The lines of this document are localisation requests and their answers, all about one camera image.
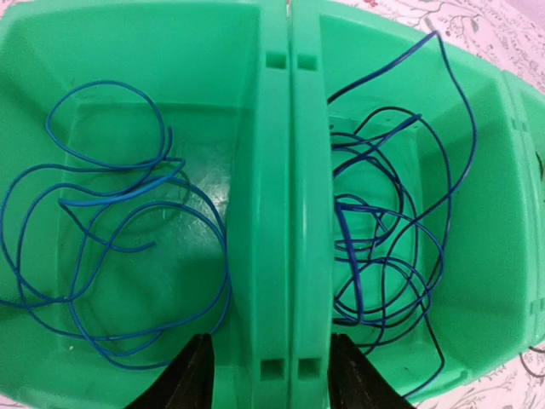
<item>coiled blue wire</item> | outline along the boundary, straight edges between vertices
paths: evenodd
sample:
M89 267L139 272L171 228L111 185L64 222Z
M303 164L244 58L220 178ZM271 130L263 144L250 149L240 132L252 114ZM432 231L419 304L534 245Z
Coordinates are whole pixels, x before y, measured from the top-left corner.
M435 336L435 333L433 332L433 328L430 324L429 318L427 317L427 313L432 305L433 290L440 282L440 279L444 272L445 247L448 241L450 220L452 216L452 196L459 189L464 179L468 176L468 172L472 166L475 157L478 140L478 131L475 117L470 107L468 98L465 96L461 85L458 83L456 76L452 71L449 59L446 54L445 45L438 32L431 32L427 34L413 47L408 49L398 58L386 64L383 68L361 79L358 79L357 81L354 81L346 87L338 90L328 99L328 104L331 104L341 96L345 95L347 92L350 92L351 90L356 89L359 86L362 86L375 78L379 78L386 72L393 70L407 58L410 58L418 49L422 48L434 37L438 39L441 56L445 63L446 70L449 73L450 79L455 85L456 90L460 95L464 106L467 109L469 122L471 123L472 127L470 154L468 156L468 161L457 180L452 180L452 175L450 172L450 161L448 159L445 147L439 139L439 136L436 134L430 124L422 118L422 115L416 114L407 109L401 107L381 107L372 112L361 123L361 125L359 125L353 131L353 133L337 132L334 130L332 130L331 132L332 137L342 137L348 139L348 142L332 143L332 151L344 152L352 155L351 158L345 160L333 170L334 179L337 178L343 171L356 164L370 164L387 177L387 179L392 183L394 191L398 196L398 208L396 210L380 206L374 206L370 203L372 198L364 199L353 193L341 193L335 196L335 213L337 221L339 222L342 235L342 239L336 240L335 246L338 251L345 253L345 256L336 256L336 260L338 262L347 263L349 265L351 270L351 276L334 297L334 310L338 314L338 316L334 318L334 323L337 325L348 326L367 325L369 327L378 329L379 333L373 343L359 344L359 347L365 348L366 350L364 352L366 354L369 354L377 347L388 345L390 343L395 343L402 337L405 337L407 334L409 334L419 323L421 323L422 321L425 322L430 337L432 338L433 345L436 348L437 354L439 356L439 368L426 382L411 390L405 396L413 395L414 393L424 389L440 374L440 372L445 367L445 356L441 350L441 347L439 346L439 341ZM381 114L382 112L401 112L408 115L409 117L397 127L385 134L367 138L360 136L359 133L365 128L365 125L367 125L371 121L371 119L373 119L373 117ZM417 214L416 212L415 200L410 195L409 190L403 185L398 173L392 166L392 163L387 159L387 156L380 149L388 141L390 141L401 131L405 130L408 126L415 122L422 124L434 138L445 162L446 172L445 195L420 214ZM358 150L358 148L361 147L365 147L365 150L363 152L360 152ZM412 214L412 216L407 216L404 213L404 208L407 203L409 205L410 213ZM437 210L444 203L446 203L447 206L445 230L441 240L438 240L429 230L427 230L422 225L422 220L425 217L429 216L432 212ZM347 212L358 212L372 216L376 222L373 236L363 239L354 238L350 232L350 226L347 218L345 217L345 214ZM390 223L389 227L386 226L383 220L384 216L389 216L390 218L393 217L393 223ZM397 231L402 220L405 221L405 225L402 228L399 228L399 231ZM415 248L412 260L406 261L394 257L393 251L396 247L396 244L411 229L413 229L415 232ZM437 261L428 279L425 279L424 276L416 268L418 260L417 255L419 252L419 232L424 233L425 236L429 237L438 250ZM381 246L386 244L388 239L393 240L391 243L388 244L389 247L387 248L386 254L384 256L375 256L377 250L381 248ZM366 272L372 266L379 266L381 268L381 306L378 308L365 308L364 293L362 291L360 275ZM394 296L387 299L386 277L387 273L392 274L393 272L400 274L405 280L405 283ZM345 302L341 300L346 294L348 288L350 287L353 287L354 290L355 308L349 307L348 305L346 305ZM412 291L413 301L408 302L400 307L396 307L396 309L392 311L390 307L392 307L392 305L396 301L398 301L407 291ZM381 314L381 317L370 318L370 315L372 314ZM383 339L387 328L394 328L408 322L410 322L410 324L408 325L408 327L404 328L401 333L399 333L395 337Z
M158 121L159 149L155 157L147 159L145 161L141 161L136 164L108 164L106 162L103 162L94 158L90 158L82 153L76 152L72 150L71 148L69 148L68 146L66 146L65 144L63 144L59 140L59 138L56 136L56 134L51 128L51 122L55 116L56 111L71 96L75 95L76 93L82 90L92 88L92 87L97 87L97 86L111 86L111 87L118 87L121 89L127 89L128 91L134 94L137 94L140 98L146 101L146 103L152 109L152 112ZM231 300L232 289L231 289L229 267L227 264L227 232L225 229L225 225L221 219L220 213L215 208L214 203L206 195L206 193L204 193L197 186L191 184L189 181L184 181L176 177L176 175L185 166L186 161L183 158L169 157L169 153L172 148L173 139L174 139L173 130L170 127L165 127L161 113L158 110L158 107L153 103L151 98L149 98L142 91L132 87L131 85L128 85L119 81L106 80L106 81L94 81L94 82L87 83L73 89L68 94L63 96L59 100L59 102L55 104L54 108L52 109L52 111L50 112L50 114L48 115L45 121L45 129L46 129L46 132L51 137L51 139L53 140L53 142L60 149L72 155L73 157L81 160L82 162L94 165L95 167L79 168L79 167L73 167L73 166L66 166L63 164L40 164L21 172L21 174L19 174L9 185L9 188L7 192L5 193L2 203L0 205L0 248L2 249L2 253L8 263L9 268L11 269L12 273L14 274L16 278L20 301L12 302L8 300L0 300L0 305L26 310L26 312L39 325L41 325L43 328L47 329L48 331L52 331L55 334L61 335L63 337L86 340L88 343L90 343L93 346L93 348L97 351L98 354L100 354L102 357L104 357L104 359L106 359L108 362L110 362L116 367L119 367L122 369L128 369L128 370L146 370L146 369L152 369L152 368L168 365L169 361L159 362L156 364L145 365L145 366L132 366L132 365L126 365L124 363L120 363L114 360L112 357L117 357L117 358L129 357L131 355L139 353L140 351L146 348L149 348L161 337L161 335L163 335L164 331L170 328L180 326L180 325L185 325L194 320L198 320L199 318L207 314L219 302L222 294L225 293L226 301L222 309L221 316L219 317L215 325L211 328L210 333L216 332L217 329L221 326L221 323L224 321L227 315L227 311L228 311L230 300ZM156 170L156 167L159 164L172 164L173 169L165 175L152 176L152 173L154 172L154 170ZM4 228L3 228L4 217L6 214L6 209L8 208L9 199L13 191L16 189L17 185L22 180L24 180L29 175L35 172L42 171L42 170L60 170L62 172L90 173L90 174L107 173L113 176L115 176L116 173L120 173L120 172L126 173L126 172L133 172L133 171L140 171L140 172L143 172L143 174L137 179L136 182L130 184L129 186L121 190L117 190L113 192L96 192L86 187L79 186L74 183L66 183L66 182L56 183L52 185L51 187L47 187L32 201L28 211L25 214L25 217L21 224L20 233L17 239L17 247L16 247L15 256L13 257L9 253L9 250L6 246L6 239L4 237ZM163 185L164 183L175 184L197 195L201 200L205 202L205 204L207 204L209 210L214 216L214 221L211 221L203 213L197 210L194 210L193 208L185 204L180 204L180 203L176 203L176 202L172 202L168 200L156 200L147 204L140 205L136 209L132 210L117 226L117 228L114 230L112 236L109 239L100 238L96 234L91 232L94 224L100 218L100 216L103 215L112 206L121 204L121 203L127 203L132 199L135 199L145 193L152 191L153 189ZM25 279L25 277L23 276L21 272L21 260L22 260L22 251L23 251L23 244L25 239L25 232L26 232L28 223L30 222L32 218L33 212L40 205L40 203L46 197L48 197L51 193L59 191L59 190L63 190L63 189L65 190L68 189L68 190L84 193L92 198L97 198L97 199L89 199L89 200L59 199L58 200L58 204L60 208L74 221L77 228L82 232L83 237L82 237L82 241L81 241L79 251L77 254L76 266L74 269L74 275L72 276L72 282L71 282L68 295L66 297L51 297L46 294L43 294L40 290L36 289L34 286L32 286L31 283L29 283ZM74 213L74 211L72 210L72 208L77 209L80 207L97 207L98 208L95 214L90 218L87 226L84 226L83 223L81 223L76 213ZM126 333L126 334L105 335L105 336L90 335L88 331L85 329L84 323L81 321L81 319L78 316L75 302L78 300L78 298L80 298L83 294L85 294L86 291L93 284L95 277L99 273L100 267L102 266L108 251L136 253L140 251L145 251L155 245L155 242L150 242L145 245L141 245L134 248L124 248L118 245L114 245L114 241L116 237L121 233L123 228L132 219L138 216L142 211L154 209L154 208L164 208L164 207L174 208L196 217L197 219L199 219L199 221L201 221L206 226L208 226L208 228L212 231L214 236L216 236L220 244L220 247L223 251L224 260L225 260L224 274L221 279L220 288L218 289L215 296L210 301L207 307L205 307L200 312L190 317L187 317L185 319L170 322L168 324L160 325L151 329L145 329L142 331L136 331L136 332ZM82 266L83 253L85 251L86 244L88 243L89 239L97 243L100 243L103 246L103 250L100 255L99 261L97 262L97 264L95 265L95 268L93 269L92 274L87 278L85 283L83 283L81 288L77 290L76 288L77 279L79 276L80 268ZM25 291L29 291L33 296L41 299L42 301L28 302ZM58 329L58 328L54 328L53 326L49 325L48 323L40 319L34 312L34 309L36 308L47 307L49 305L56 304L56 303L66 304L68 306L72 319L74 321L74 324L79 330L79 333L69 332L69 331ZM143 343L140 346L133 348L129 351L124 351L124 352L111 351L110 349L107 349L99 345L99 343L103 343L103 342L120 341L120 340L140 338L140 337L144 339Z

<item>square hole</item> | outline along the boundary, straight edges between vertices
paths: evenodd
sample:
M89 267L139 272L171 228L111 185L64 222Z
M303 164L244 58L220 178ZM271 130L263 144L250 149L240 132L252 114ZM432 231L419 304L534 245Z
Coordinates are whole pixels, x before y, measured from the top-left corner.
M299 360L299 379L313 379L320 376L320 358Z
M262 360L261 381L284 379L284 360Z
M297 56L297 68L300 70L316 71L318 69L318 60L314 55L299 54Z
M277 70L286 69L286 54L276 53L274 51L268 51L265 55L265 64L268 68L275 68Z

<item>floral pattern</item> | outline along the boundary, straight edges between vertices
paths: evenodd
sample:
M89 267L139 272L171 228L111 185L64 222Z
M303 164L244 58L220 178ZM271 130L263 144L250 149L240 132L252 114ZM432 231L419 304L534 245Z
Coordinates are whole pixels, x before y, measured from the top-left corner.
M0 0L0 17L26 0ZM503 0L340 0L444 39L513 72L545 93L545 30ZM422 402L419 409L545 409L545 354L526 352L485 377ZM0 408L25 408L0 396Z

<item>green container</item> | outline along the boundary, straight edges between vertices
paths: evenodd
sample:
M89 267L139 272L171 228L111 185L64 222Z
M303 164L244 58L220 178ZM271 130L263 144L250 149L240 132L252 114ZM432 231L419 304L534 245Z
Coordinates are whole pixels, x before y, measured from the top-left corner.
M36 1L9 9L0 22L0 191L34 164L75 164L46 134L46 116L70 89L113 79L158 104L174 129L173 154L186 159L185 177L226 220L232 304L214 336L215 408L288 405L287 32L285 5L259 0ZM54 127L69 147L113 163L149 158L158 144L149 107L114 87L76 95ZM85 177L43 171L26 179L6 214L10 251L37 192L62 180L102 183ZM23 248L22 273L51 296L66 293L81 240L60 213L58 197L38 208ZM164 187L157 198L183 201L186 191ZM105 236L111 232L106 219L100 228ZM77 302L89 332L138 331L204 308L223 275L221 248L206 229L190 216L161 210L128 228L120 238L128 246L138 239L158 245L108 255L89 298ZM18 302L14 276L0 258L0 297ZM201 320L166 331L129 363L174 358L194 333L211 330L223 301ZM76 330L66 306L37 314ZM25 310L1 307L0 326L0 391L31 406L118 409L160 373L117 369L86 342L46 331Z
M338 160L330 154L327 123L338 130L345 125L353 130L370 112L384 106L421 113L445 144L455 179L468 161L472 134L466 108L448 76L436 40L388 74L327 107L327 96L385 66L422 39L422 33L341 4L313 1L294 2L292 26L292 203L299 215L294 235L292 360L294 366L298 363L299 373L292 372L291 407L324 407L329 334L346 332L355 342L368 341L375 334L367 327L347 331L346 327L332 325L331 302L327 306L323 302L331 300L332 292L338 292L350 274L347 268L330 261L333 240L341 235L336 222L333 229L327 225L333 210L322 199L335 191L335 184L323 182L324 168L331 169ZM534 140L541 138L541 143L545 143L543 98L536 91L530 93L529 86L510 89L500 70L477 57L451 46L447 52L475 113L479 144L469 177L454 197L445 274L433 294L430 312L446 365L431 385L411 396L412 401L468 383L545 335L543 319L538 317L545 307L541 301L545 283L539 274L540 174L530 146L532 140L525 134L533 132ZM531 104L531 108L526 108L528 129L518 119L522 112L513 103L513 91L523 94L525 103ZM366 135L379 135L405 118L376 117L375 128ZM530 118L540 119L532 122ZM445 165L437 145L420 125L404 131L384 149L416 198L420 211L445 194ZM384 178L364 179L357 172L341 183L356 187L362 186L363 180L373 185L374 191L380 191L382 185L391 189ZM437 237L445 228L445 212L446 205L439 207L424 223ZM303 221L312 222L302 228L299 223ZM428 275L437 251L431 241L424 240L422 244L420 270ZM412 248L411 242L406 243L404 256L409 256ZM322 274L330 269L331 279L326 279ZM388 275L387 286L400 285L396 279ZM362 286L379 288L363 275ZM378 291L367 292L366 296L369 308L380 301ZM536 320L541 321L538 331ZM395 330L387 330L386 338L396 335L388 331ZM439 367L439 357L423 323L399 342L376 349L370 360L400 394L428 380ZM312 379L307 376L309 366L313 369Z
M339 232L328 198L338 158L331 155L329 124L352 126L386 105L421 113L445 144L454 177L467 162L471 129L436 42L331 107L326 96L421 38L373 14L315 0L293 2L289 18L285 4L267 0L19 5L0 21L0 192L34 164L77 163L43 129L49 110L68 90L99 79L142 89L173 127L174 154L187 160L185 177L213 199L227 224L232 304L214 335L214 408L327 407L330 334L344 330L331 324L332 295L347 274L333 262ZM454 198L445 275L430 312L446 366L412 400L467 383L545 338L545 226L536 159L536 152L545 159L545 100L478 58L453 47L447 51L475 112L479 145ZM381 119L374 124L377 132L400 117ZM117 163L142 160L156 148L149 108L114 88L78 95L59 110L54 127L70 147ZM404 133L387 144L387 154L421 210L444 193L444 165L425 130L417 125ZM106 187L100 178L53 171L26 180L6 215L11 251L15 243L9 240L36 192L62 180ZM351 174L344 183L360 181ZM382 183L375 181L379 189ZM184 190L161 189L158 197L200 210L202 204ZM81 239L59 212L57 198L32 218L23 248L23 274L52 296L66 290ZM445 212L441 207L426 220L436 235ZM89 299L79 301L90 332L135 331L207 305L221 280L222 254L215 237L192 222L189 216L152 213L123 234L133 245L138 239L160 245L139 255L108 256ZM111 225L106 220L101 226L106 237ZM411 248L406 243L405 256ZM424 241L420 270L429 273L435 257ZM2 258L0 298L16 302L8 270ZM388 285L398 284L390 280ZM192 334L211 329L222 301L130 364L175 356ZM44 308L39 316L76 330L62 307ZM0 392L32 406L123 407L159 374L116 369L86 342L53 335L23 310L0 307L0 325L0 350L9 351L0 354ZM370 336L364 327L349 334L355 341ZM404 394L432 375L436 356L419 325L370 359Z

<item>floral tablecloth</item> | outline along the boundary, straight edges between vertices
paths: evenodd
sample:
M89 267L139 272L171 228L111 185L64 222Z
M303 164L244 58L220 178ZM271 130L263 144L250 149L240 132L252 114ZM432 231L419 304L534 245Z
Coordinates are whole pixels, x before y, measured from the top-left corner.
M6 8L22 1L0 0L0 17ZM545 30L503 0L340 1L423 32L439 30L447 42L513 72L545 93ZM545 373L545 354L528 352L522 358L534 373ZM478 381L417 407L545 409L544 381L545 377L527 373L516 358ZM24 408L0 396L2 407Z

